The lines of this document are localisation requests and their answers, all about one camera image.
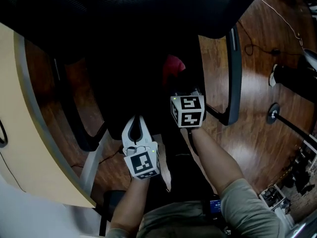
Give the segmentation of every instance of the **beige desk edge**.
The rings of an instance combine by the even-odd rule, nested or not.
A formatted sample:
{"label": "beige desk edge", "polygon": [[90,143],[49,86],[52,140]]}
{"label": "beige desk edge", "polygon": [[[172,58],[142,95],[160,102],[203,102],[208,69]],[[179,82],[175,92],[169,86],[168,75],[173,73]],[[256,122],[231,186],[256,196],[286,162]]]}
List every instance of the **beige desk edge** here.
{"label": "beige desk edge", "polygon": [[[95,207],[36,119],[25,89],[18,42],[18,35],[0,24],[0,120],[8,136],[8,145],[0,152],[27,193],[63,204]],[[19,188],[7,166],[0,157],[1,175]]]}

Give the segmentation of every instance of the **wooden floor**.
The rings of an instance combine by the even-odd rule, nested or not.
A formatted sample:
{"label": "wooden floor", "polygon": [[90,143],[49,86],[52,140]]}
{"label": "wooden floor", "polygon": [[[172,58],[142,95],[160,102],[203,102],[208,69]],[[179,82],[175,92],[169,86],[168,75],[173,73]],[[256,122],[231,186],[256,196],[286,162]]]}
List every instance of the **wooden floor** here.
{"label": "wooden floor", "polygon": [[[302,0],[265,0],[275,7],[293,28],[301,34],[304,47],[317,51],[313,21]],[[240,19],[253,43],[264,50],[280,49],[288,53],[301,53],[301,47],[285,22],[262,1],[255,0]],[[265,117],[271,104],[281,105],[281,114],[304,131],[314,125],[314,104],[294,94],[289,89],[268,85],[268,77],[275,63],[296,67],[299,56],[282,53],[279,56],[254,48],[248,56],[244,46],[250,40],[240,24],[237,24],[242,49],[242,89],[239,120],[231,126],[223,126],[207,115],[204,128],[217,139],[241,166],[246,179],[259,192],[276,181],[289,157],[295,154],[302,140],[281,122],[267,125]],[[225,39],[211,40],[200,37],[203,58],[207,103],[218,110],[227,105],[228,73]],[[26,43],[27,62],[34,91],[43,117],[70,165],[83,164],[87,154],[81,151],[66,121],[60,103],[54,93],[50,59],[32,43]],[[75,102],[87,131],[94,135],[102,124],[102,117],[89,85],[85,61],[67,67]],[[121,142],[109,140],[103,157],[115,153]],[[77,175],[81,168],[74,167]],[[123,156],[117,154],[99,166],[92,198],[102,203],[103,192],[110,189],[126,189],[130,183]]]}

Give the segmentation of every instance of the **chair backrest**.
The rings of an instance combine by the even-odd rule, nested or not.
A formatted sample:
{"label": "chair backrest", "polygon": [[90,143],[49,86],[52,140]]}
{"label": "chair backrest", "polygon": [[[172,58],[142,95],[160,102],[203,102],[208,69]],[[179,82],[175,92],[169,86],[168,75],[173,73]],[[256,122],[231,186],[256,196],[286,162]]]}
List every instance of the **chair backrest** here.
{"label": "chair backrest", "polygon": [[85,55],[96,24],[103,33],[169,27],[223,37],[253,0],[0,0],[0,22],[65,63]]}

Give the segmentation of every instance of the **black office chair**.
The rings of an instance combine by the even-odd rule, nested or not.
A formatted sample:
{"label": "black office chair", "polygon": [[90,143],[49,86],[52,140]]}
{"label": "black office chair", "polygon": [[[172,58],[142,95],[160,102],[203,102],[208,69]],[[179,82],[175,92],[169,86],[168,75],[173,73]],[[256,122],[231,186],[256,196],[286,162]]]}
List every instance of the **black office chair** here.
{"label": "black office chair", "polygon": [[[198,35],[226,36],[229,102],[225,113],[206,106],[224,125],[237,121],[241,52],[235,23],[253,0],[0,0],[0,21],[52,58],[55,86],[84,151],[94,151],[109,130],[114,139],[134,114],[160,133],[162,66],[179,57],[205,95]],[[96,136],[84,129],[64,65],[85,57],[104,123]]]}

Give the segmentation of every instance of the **person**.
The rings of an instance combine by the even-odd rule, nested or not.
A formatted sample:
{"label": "person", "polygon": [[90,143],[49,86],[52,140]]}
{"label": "person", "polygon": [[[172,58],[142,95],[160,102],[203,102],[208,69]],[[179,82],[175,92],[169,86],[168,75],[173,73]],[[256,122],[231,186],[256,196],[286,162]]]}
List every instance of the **person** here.
{"label": "person", "polygon": [[315,93],[316,77],[317,71],[302,56],[299,59],[297,68],[274,64],[269,77],[269,85],[273,87],[280,83],[303,98],[317,103],[317,95]]}
{"label": "person", "polygon": [[[204,203],[217,197],[184,140],[176,123],[162,132],[171,191],[161,175],[132,179],[117,205],[107,238],[224,238]],[[221,199],[221,213],[236,236],[283,238],[282,222],[258,199],[237,162],[203,128],[192,129],[199,159]]]}

